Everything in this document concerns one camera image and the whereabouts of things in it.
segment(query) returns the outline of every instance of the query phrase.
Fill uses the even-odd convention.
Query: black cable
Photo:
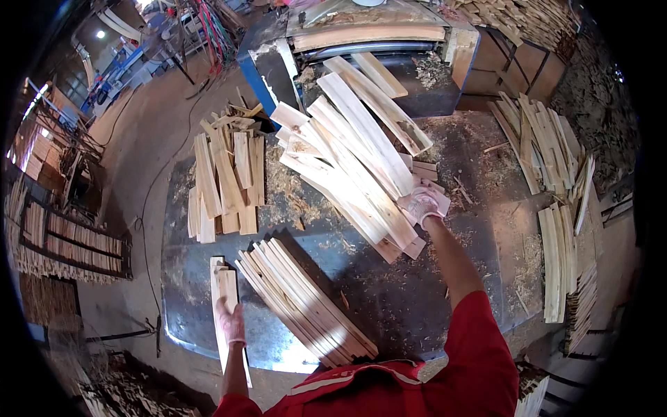
[[[190,118],[192,117],[192,111],[195,109],[195,106],[197,105],[197,103],[199,103],[199,100],[201,99],[201,97],[202,96],[200,95],[199,98],[192,104],[192,107],[190,107],[190,112],[187,115],[187,122],[188,122],[187,123],[187,133],[185,134],[185,139],[183,139],[183,143],[181,143],[181,146],[179,146],[179,148],[176,150],[176,152],[173,153],[171,158],[167,159],[167,161],[164,163],[164,165],[162,165],[162,168],[160,168],[160,170],[157,172],[157,175],[155,176],[155,178],[153,178],[153,181],[151,182],[151,185],[148,186],[148,191],[146,192],[146,198],[143,199],[143,207],[141,208],[141,216],[138,217],[135,220],[135,223],[134,223],[134,230],[135,231],[138,232],[139,228],[141,229],[141,235],[142,235],[142,238],[143,238],[143,260],[144,260],[145,265],[146,265],[146,274],[148,275],[148,282],[151,286],[151,292],[153,293],[153,299],[155,300],[155,307],[157,308],[158,322],[159,322],[159,320],[160,320],[159,318],[161,316],[161,314],[160,314],[160,304],[157,301],[157,296],[155,295],[155,290],[153,289],[153,280],[151,279],[151,272],[150,272],[150,269],[148,268],[148,257],[146,255],[146,230],[143,227],[143,215],[144,215],[145,210],[146,210],[146,202],[148,202],[148,196],[150,195],[151,190],[153,189],[153,185],[155,185],[155,182],[157,181],[157,178],[159,178],[162,171],[167,167],[167,165],[169,165],[171,160],[181,151],[181,149],[183,149],[183,146],[185,146],[185,144],[187,143],[187,139],[190,136],[190,131],[192,130],[192,120],[190,120]]]
[[[139,87],[141,87],[141,86],[142,86],[142,84],[139,84],[137,87],[134,87],[134,90],[132,90],[132,95],[129,96],[129,99],[127,99],[127,101],[126,101],[125,104],[123,105],[123,108],[122,108],[121,111],[118,113],[118,116],[116,116],[116,120],[113,121],[113,126],[111,126],[111,133],[109,134],[109,139],[107,140],[107,143],[105,143],[104,145],[102,145],[101,143],[98,143],[97,141],[95,141],[95,143],[97,143],[99,146],[106,146],[106,145],[109,145],[109,142],[111,141],[111,138],[113,137],[113,130],[116,128],[116,123],[118,122],[118,119],[121,118],[121,114],[123,114],[123,110],[125,110],[125,108],[126,108],[127,105],[129,104],[129,102],[132,100],[132,97],[134,97],[134,93],[135,93],[135,92],[139,89]]]

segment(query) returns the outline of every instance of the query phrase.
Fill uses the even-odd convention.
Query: pile of wooden slats
[[[549,385],[549,375],[533,367],[517,365],[519,371],[519,399],[514,417],[537,417]]]
[[[222,329],[222,326],[219,323],[220,317],[215,313],[215,303],[220,297],[226,297],[225,307],[227,307],[227,311],[233,312],[236,305],[239,304],[239,294],[236,290],[236,271],[231,270],[225,265],[225,258],[223,256],[211,257],[210,266],[211,303],[213,306],[213,322],[215,323],[215,339],[217,341],[217,350],[220,355],[220,365],[222,366],[222,372],[224,374],[227,369],[229,343],[225,339],[225,334],[223,332],[218,332],[218,329]],[[252,388],[245,348],[243,348],[243,367],[245,368],[245,380],[247,381],[248,388]]]
[[[222,116],[211,114],[213,123],[201,120],[205,133],[195,137],[195,187],[187,205],[190,238],[215,242],[216,221],[223,234],[257,233],[257,207],[264,205],[264,138],[255,135],[261,123],[250,117],[260,111],[261,104],[230,105]]]
[[[577,279],[577,291],[568,295],[565,328],[565,355],[584,339],[591,327],[590,314],[598,299],[598,266],[594,264]]]
[[[378,348],[322,292],[277,240],[239,251],[236,266],[269,309],[322,364],[375,358]]]
[[[574,226],[567,205],[538,212],[544,247],[544,320],[562,323],[566,296],[577,290],[577,251]]]
[[[559,0],[454,0],[452,7],[470,23],[501,31],[517,46],[522,38],[556,52],[564,35],[573,37],[580,26],[567,2]]]
[[[487,104],[519,160],[531,194],[540,192],[541,179],[548,191],[562,197],[569,192],[570,202],[585,195],[581,187],[588,182],[586,150],[568,120],[522,93],[518,105],[502,91],[500,96],[502,100]]]
[[[25,222],[23,224],[25,242],[42,248],[53,256],[80,262],[85,264],[87,268],[96,270],[91,271],[59,262],[24,246],[20,240],[20,233],[21,214],[26,195],[27,188],[23,178],[19,178],[14,182],[11,193],[5,199],[5,219],[7,220],[5,222],[5,237],[7,238],[9,252],[12,253],[13,267],[18,272],[37,277],[56,275],[96,284],[110,284],[121,279],[118,276],[104,274],[100,270],[123,272],[122,260],[66,242],[48,232],[58,233],[74,242],[114,253],[118,256],[121,255],[121,241],[83,228],[55,214],[49,216],[47,224],[46,210],[34,201],[31,201],[25,208]]]
[[[322,192],[387,262],[396,260],[401,251],[416,258],[425,244],[414,231],[417,220],[406,216],[395,201],[420,181],[409,168],[415,169],[412,156],[433,143],[380,87],[345,59],[334,57],[324,65],[332,73],[317,84],[333,104],[320,96],[307,108],[312,118],[284,103],[271,114],[282,125],[277,135],[285,146],[280,162]],[[401,141],[409,160],[404,161],[360,99]],[[431,169],[417,166],[415,174],[437,179],[435,167],[427,166]],[[449,200],[441,197],[443,207],[448,207]]]

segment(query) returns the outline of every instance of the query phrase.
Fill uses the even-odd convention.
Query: dark metal table
[[[435,146],[418,159],[438,164],[439,183],[452,199],[446,219],[484,281],[494,316],[505,332],[542,310],[542,241],[536,212],[550,196],[531,196],[509,146],[490,113],[454,112],[418,119]],[[378,345],[378,360],[444,355],[452,315],[434,247],[421,256],[403,255],[389,265],[341,218],[328,201],[278,163],[282,148],[269,136],[266,157],[267,206],[259,210],[259,233],[218,235],[201,245],[187,237],[187,194],[194,183],[194,158],[171,175],[162,245],[162,297],[168,337],[217,358],[210,300],[209,258],[229,265],[252,242],[278,237],[332,301]],[[473,204],[455,190],[459,176]],[[300,230],[296,226],[305,226]],[[311,372],[315,358],[272,314],[241,274],[238,276],[250,366]],[[340,297],[345,294],[350,309]]]

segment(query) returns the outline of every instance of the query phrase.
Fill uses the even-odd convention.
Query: sawdust
[[[447,67],[440,56],[433,51],[427,51],[421,59],[412,58],[412,61],[417,67],[417,79],[422,82],[426,90],[439,87],[447,81]]]
[[[303,183],[298,174],[279,162],[282,153],[281,147],[267,149],[265,171],[269,207],[268,210],[260,211],[262,222],[264,224],[291,222],[295,228],[301,229],[304,225],[322,217],[337,217],[336,209],[322,194],[317,193],[313,205],[306,202]]]
[[[544,281],[544,251],[539,234],[524,235],[524,262],[516,268],[514,286],[528,311],[542,308],[542,282]]]
[[[313,67],[307,66],[301,72],[301,75],[294,79],[295,83],[301,84],[303,92],[306,93],[312,90],[317,85],[317,80],[315,79],[315,71]]]

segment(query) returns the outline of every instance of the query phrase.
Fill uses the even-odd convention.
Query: gloved hand
[[[220,297],[215,303],[215,314],[217,315],[216,332],[222,332],[225,335],[227,344],[232,342],[243,342],[245,346],[245,322],[243,321],[243,306],[239,303],[234,307],[234,312],[229,313],[225,305],[227,297]]]
[[[428,216],[442,218],[438,213],[436,191],[428,179],[422,179],[418,185],[415,185],[412,194],[401,197],[396,202],[406,209],[412,217],[417,219],[422,228],[424,227],[424,219]]]

